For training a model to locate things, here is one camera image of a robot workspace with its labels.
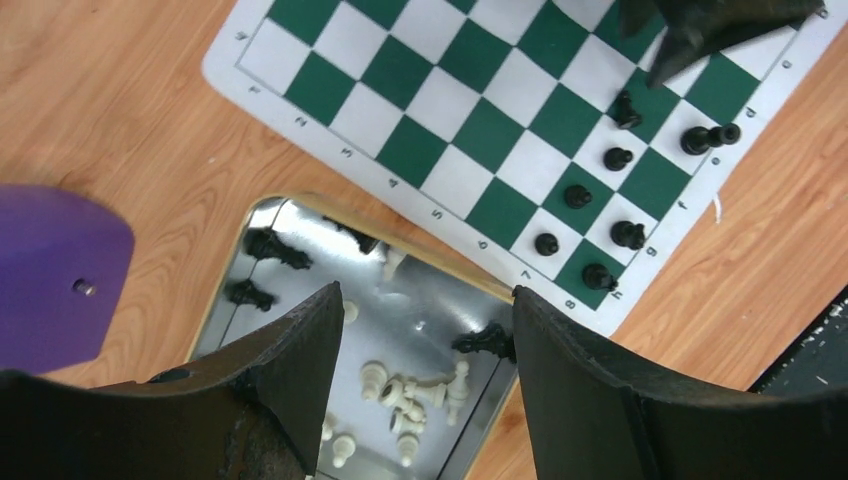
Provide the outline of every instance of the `purple object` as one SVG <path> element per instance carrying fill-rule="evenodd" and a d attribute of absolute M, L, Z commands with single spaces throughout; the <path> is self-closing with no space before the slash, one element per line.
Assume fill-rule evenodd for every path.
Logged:
<path fill-rule="evenodd" d="M 78 195 L 0 185 L 0 368 L 96 358 L 133 244 L 121 218 Z"/>

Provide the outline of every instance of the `white square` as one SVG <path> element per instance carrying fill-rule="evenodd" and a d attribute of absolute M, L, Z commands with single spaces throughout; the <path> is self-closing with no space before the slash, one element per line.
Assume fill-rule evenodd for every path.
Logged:
<path fill-rule="evenodd" d="M 684 152 L 680 146 L 680 138 L 692 127 L 712 128 L 714 126 L 716 123 L 707 114 L 693 107 L 686 100 L 681 100 L 660 127 L 660 131 L 651 142 L 651 148 L 684 172 L 692 175 L 701 164 L 703 155 L 693 156 Z"/>
<path fill-rule="evenodd" d="M 539 255 L 539 252 L 536 251 L 536 237 L 543 233 L 552 234 L 559 242 L 559 250 L 549 257 Z M 527 222 L 521 235 L 518 236 L 509 251 L 527 262 L 542 275 L 548 277 L 549 280 L 553 280 L 562 270 L 571 254 L 577 250 L 577 246 L 580 245 L 582 240 L 582 235 L 562 223 L 560 219 L 548 213 L 544 208 L 539 208 Z"/>
<path fill-rule="evenodd" d="M 418 89 L 406 114 L 450 142 L 479 99 L 477 92 L 436 67 Z"/>
<path fill-rule="evenodd" d="M 444 0 L 410 0 L 392 27 L 392 35 L 437 64 L 463 23 L 465 14 Z"/>
<path fill-rule="evenodd" d="M 627 220 L 635 224 L 641 223 L 645 225 L 645 236 L 650 236 L 654 227 L 657 226 L 657 221 L 650 215 L 643 212 L 642 209 L 633 205 L 629 200 L 619 194 L 614 194 L 609 203 L 598 215 L 592 228 L 586 232 L 586 239 L 595 244 L 596 247 L 606 252 L 609 256 L 616 259 L 618 263 L 627 265 L 630 260 L 636 255 L 636 251 L 630 250 L 627 247 L 616 245 L 610 236 L 612 226 L 617 222 Z"/>
<path fill-rule="evenodd" d="M 421 191 L 464 219 L 480 200 L 492 177 L 494 175 L 482 165 L 453 145 L 448 145 L 421 186 Z"/>
<path fill-rule="evenodd" d="M 569 163 L 571 160 L 559 150 L 525 130 L 496 175 L 539 205 L 545 201 Z"/>
<path fill-rule="evenodd" d="M 477 0 L 469 16 L 501 40 L 515 45 L 546 1 Z"/>
<path fill-rule="evenodd" d="M 383 27 L 342 2 L 315 42 L 315 51 L 359 80 L 387 35 Z"/>
<path fill-rule="evenodd" d="M 615 0 L 554 0 L 554 4 L 581 27 L 593 32 Z"/>
<path fill-rule="evenodd" d="M 561 82 L 593 107 L 605 112 L 630 80 L 636 64 L 600 38 L 589 35 Z"/>
<path fill-rule="evenodd" d="M 357 83 L 336 114 L 330 129 L 376 157 L 389 139 L 403 112 L 391 102 Z"/>
<path fill-rule="evenodd" d="M 766 35 L 735 45 L 722 53 L 733 63 L 744 68 L 757 80 L 765 78 L 766 73 L 783 54 L 783 50 L 795 36 L 795 29 L 783 27 Z"/>
<path fill-rule="evenodd" d="M 604 154 L 613 147 L 633 152 L 633 162 L 618 172 L 613 172 L 604 166 Z M 636 161 L 642 157 L 647 149 L 648 145 L 639 137 L 628 130 L 618 128 L 613 119 L 603 115 L 589 136 L 586 137 L 573 161 L 611 189 L 618 190 L 618 187 L 630 175 Z"/>
<path fill-rule="evenodd" d="M 282 95 L 308 56 L 308 46 L 266 18 L 240 64 Z"/>
<path fill-rule="evenodd" d="M 527 127 L 545 105 L 557 81 L 519 50 L 507 55 L 483 92 L 489 101 Z"/>

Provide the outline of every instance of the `white pawn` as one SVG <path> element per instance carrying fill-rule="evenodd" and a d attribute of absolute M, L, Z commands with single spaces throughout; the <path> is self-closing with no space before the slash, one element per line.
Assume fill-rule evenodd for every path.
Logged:
<path fill-rule="evenodd" d="M 432 387 L 422 387 L 414 380 L 407 380 L 403 384 L 403 396 L 406 398 L 418 397 L 433 404 L 436 408 L 442 408 L 445 403 L 445 395 L 448 392 L 446 383 L 439 383 Z"/>
<path fill-rule="evenodd" d="M 411 432 L 421 434 L 424 432 L 424 422 L 416 422 L 407 417 L 398 409 L 392 412 L 392 420 L 389 422 L 389 430 L 392 433 Z"/>
<path fill-rule="evenodd" d="M 418 455 L 418 437 L 411 433 L 405 433 L 398 438 L 398 453 L 400 453 L 400 464 L 409 467 Z"/>
<path fill-rule="evenodd" d="M 362 382 L 362 399 L 377 400 L 380 391 L 386 386 L 389 372 L 380 362 L 368 362 L 359 371 L 359 380 Z"/>
<path fill-rule="evenodd" d="M 345 311 L 345 325 L 350 325 L 351 323 L 355 322 L 357 318 L 359 318 L 359 306 L 353 303 L 352 301 L 343 301 L 342 308 L 344 308 Z"/>
<path fill-rule="evenodd" d="M 403 382 L 397 378 L 389 380 L 389 383 L 383 387 L 378 401 L 384 407 L 400 409 L 401 412 L 413 421 L 423 422 L 426 418 L 424 407 L 419 405 L 415 400 L 410 400 L 403 396 Z"/>
<path fill-rule="evenodd" d="M 339 435 L 333 441 L 333 466 L 336 468 L 344 467 L 347 459 L 356 451 L 356 440 L 348 434 Z"/>
<path fill-rule="evenodd" d="M 448 425 L 456 425 L 459 410 L 465 406 L 468 400 L 468 361 L 460 360 L 456 363 L 456 377 L 448 384 Z"/>

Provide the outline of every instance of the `green square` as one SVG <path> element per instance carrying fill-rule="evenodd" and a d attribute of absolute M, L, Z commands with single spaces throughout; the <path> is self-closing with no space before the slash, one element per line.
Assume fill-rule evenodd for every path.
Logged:
<path fill-rule="evenodd" d="M 427 59 L 389 36 L 362 75 L 362 83 L 406 110 L 432 69 Z"/>
<path fill-rule="evenodd" d="M 588 36 L 586 29 L 548 2 L 518 42 L 518 48 L 559 78 Z"/>
<path fill-rule="evenodd" d="M 509 44 L 469 20 L 459 29 L 439 66 L 478 93 L 483 93 L 509 50 Z"/>
<path fill-rule="evenodd" d="M 575 298 L 585 303 L 592 310 L 597 310 L 610 292 L 607 290 L 592 290 L 583 283 L 583 269 L 593 263 L 607 267 L 616 279 L 624 273 L 624 265 L 584 239 L 577 246 L 577 250 L 568 258 L 568 261 L 565 262 L 559 275 L 554 279 L 554 283 L 574 295 Z"/>
<path fill-rule="evenodd" d="M 471 7 L 477 3 L 477 0 L 448 0 L 448 3 L 462 10 L 462 13 L 468 13 L 471 11 Z"/>
<path fill-rule="evenodd" d="M 377 162 L 413 187 L 421 188 L 447 146 L 444 140 L 404 116 L 377 155 Z"/>
<path fill-rule="evenodd" d="M 495 177 L 465 222 L 509 250 L 536 213 L 536 205 Z"/>
<path fill-rule="evenodd" d="M 312 52 L 283 95 L 315 120 L 329 125 L 356 82 Z"/>
<path fill-rule="evenodd" d="M 524 128 L 481 98 L 456 134 L 453 144 L 495 173 L 518 142 Z"/>
<path fill-rule="evenodd" d="M 592 201 L 583 208 L 574 209 L 565 203 L 565 190 L 572 185 L 582 185 L 592 194 Z M 612 198 L 613 191 L 591 173 L 583 170 L 576 163 L 565 169 L 559 181 L 554 185 L 548 198 L 542 203 L 542 208 L 549 211 L 577 233 L 585 235 L 595 223 L 598 215 Z"/>
<path fill-rule="evenodd" d="M 533 119 L 530 131 L 574 158 L 600 118 L 600 111 L 560 84 Z"/>
<path fill-rule="evenodd" d="M 642 115 L 642 123 L 630 129 L 634 135 L 645 143 L 651 143 L 657 132 L 663 126 L 674 107 L 680 103 L 680 97 L 665 85 L 648 90 L 645 78 L 648 76 L 641 69 L 636 69 L 624 89 L 630 92 L 633 108 Z M 615 118 L 615 102 L 610 106 L 607 115 Z"/>
<path fill-rule="evenodd" d="M 340 1 L 277 0 L 268 10 L 268 18 L 312 46 Z"/>
<path fill-rule="evenodd" d="M 689 174 L 649 148 L 618 193 L 660 221 L 680 197 L 689 178 Z"/>
<path fill-rule="evenodd" d="M 371 20 L 379 23 L 383 28 L 390 29 L 395 20 L 400 16 L 403 7 L 409 0 L 347 0 L 347 3 L 356 7 Z"/>
<path fill-rule="evenodd" d="M 620 0 L 616 1 L 607 10 L 607 14 L 601 19 L 601 23 L 595 28 L 594 33 L 607 45 L 617 50 L 618 53 L 629 58 L 631 62 L 639 63 L 645 52 L 648 51 L 648 47 L 665 27 L 665 23 L 659 14 L 654 14 L 639 33 L 632 37 L 622 38 L 618 26 L 619 3 Z"/>
<path fill-rule="evenodd" d="M 718 53 L 692 85 L 686 100 L 719 125 L 732 122 L 757 89 L 759 81 Z"/>

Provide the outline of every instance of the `wooden table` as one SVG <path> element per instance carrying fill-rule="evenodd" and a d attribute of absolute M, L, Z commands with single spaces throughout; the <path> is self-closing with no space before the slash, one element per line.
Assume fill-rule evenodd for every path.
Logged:
<path fill-rule="evenodd" d="M 393 237 L 467 261 L 207 86 L 233 0 L 0 1 L 0 181 L 109 206 L 136 250 L 95 386 L 185 361 L 250 207 L 318 194 Z M 613 337 L 747 387 L 848 280 L 848 33 L 840 35 Z M 472 276 L 486 278 L 479 270 Z M 535 478 L 514 394 L 472 474 Z"/>

